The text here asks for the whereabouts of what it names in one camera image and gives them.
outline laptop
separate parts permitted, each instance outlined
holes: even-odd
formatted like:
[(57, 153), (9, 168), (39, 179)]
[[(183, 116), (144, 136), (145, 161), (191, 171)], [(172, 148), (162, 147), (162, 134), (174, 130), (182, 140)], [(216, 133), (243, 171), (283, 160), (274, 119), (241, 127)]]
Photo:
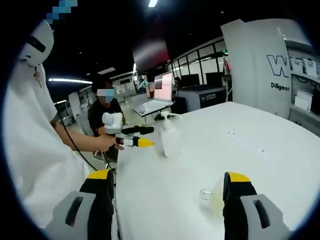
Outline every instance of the laptop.
[(158, 75), (154, 78), (154, 98), (133, 108), (140, 116), (145, 117), (172, 106), (172, 72)]

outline computer monitor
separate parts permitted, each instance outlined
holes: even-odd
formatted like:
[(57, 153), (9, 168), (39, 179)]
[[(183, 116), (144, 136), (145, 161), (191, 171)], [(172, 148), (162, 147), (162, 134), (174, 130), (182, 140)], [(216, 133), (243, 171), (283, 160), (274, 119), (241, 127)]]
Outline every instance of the computer monitor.
[(205, 74), (206, 84), (215, 88), (221, 88), (223, 72), (208, 72)]
[(158, 75), (154, 78), (154, 98), (171, 101), (172, 72)]
[(181, 76), (180, 86), (182, 88), (195, 86), (195, 85), (199, 85), (199, 84), (200, 84), (199, 74), (189, 74), (189, 75), (182, 75)]

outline person in white lab coat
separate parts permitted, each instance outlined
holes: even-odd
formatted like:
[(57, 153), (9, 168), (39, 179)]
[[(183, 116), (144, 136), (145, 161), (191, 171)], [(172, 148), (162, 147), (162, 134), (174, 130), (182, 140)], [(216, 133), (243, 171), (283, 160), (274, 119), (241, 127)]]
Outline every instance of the person in white lab coat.
[[(5, 155), (16, 193), (35, 223), (44, 228), (54, 207), (78, 191), (90, 173), (64, 127), (46, 86), (42, 62), (54, 35), (42, 21), (24, 45), (11, 74), (4, 105)], [(86, 136), (67, 130), (80, 151), (107, 151), (116, 143), (109, 135)]]

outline ceiling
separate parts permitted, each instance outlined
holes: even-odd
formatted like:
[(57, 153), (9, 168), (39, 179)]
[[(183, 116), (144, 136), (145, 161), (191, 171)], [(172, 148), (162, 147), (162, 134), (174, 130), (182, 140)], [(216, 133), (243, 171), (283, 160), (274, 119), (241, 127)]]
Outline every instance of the ceiling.
[[(261, 2), (246, 7), (245, 2), (158, 0), (156, 7), (149, 8), (149, 0), (78, 0), (71, 13), (61, 14), (51, 25), (54, 46), (43, 63), (46, 76), (90, 81), (95, 73), (111, 67), (115, 71), (105, 74), (109, 78), (132, 71), (132, 51), (155, 21), (162, 24), (169, 57), (174, 59), (220, 37), (220, 26), (233, 20), (286, 17), (281, 8), (262, 7)], [(54, 102), (88, 86), (66, 82), (47, 85)]]

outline shelf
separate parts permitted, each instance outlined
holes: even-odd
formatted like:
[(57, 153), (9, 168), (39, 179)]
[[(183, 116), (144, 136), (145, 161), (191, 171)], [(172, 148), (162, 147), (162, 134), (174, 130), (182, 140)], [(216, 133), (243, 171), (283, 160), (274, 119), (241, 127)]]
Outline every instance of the shelf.
[(312, 119), (314, 119), (314, 120), (316, 120), (316, 121), (318, 121), (320, 123), (320, 115), (316, 115), (313, 112), (306, 111), (306, 110), (304, 110), (304, 109), (302, 109), (300, 107), (295, 106), (294, 104), (291, 104), (290, 108), (293, 109), (293, 110), (296, 110), (296, 111), (298, 111), (298, 112), (300, 112), (302, 114), (305, 114), (308, 117), (310, 117), (310, 118), (312, 118)]
[(302, 78), (305, 78), (305, 79), (309, 79), (311, 81), (314, 81), (318, 84), (320, 84), (320, 79), (314, 77), (314, 76), (309, 76), (307, 74), (304, 74), (304, 73), (300, 73), (300, 72), (296, 72), (296, 71), (291, 71), (291, 74), (292, 75), (295, 75), (295, 76), (298, 76), (298, 77), (302, 77)]
[(308, 43), (288, 39), (284, 39), (284, 42), (287, 48), (299, 50), (311, 55), (316, 54), (314, 48)]

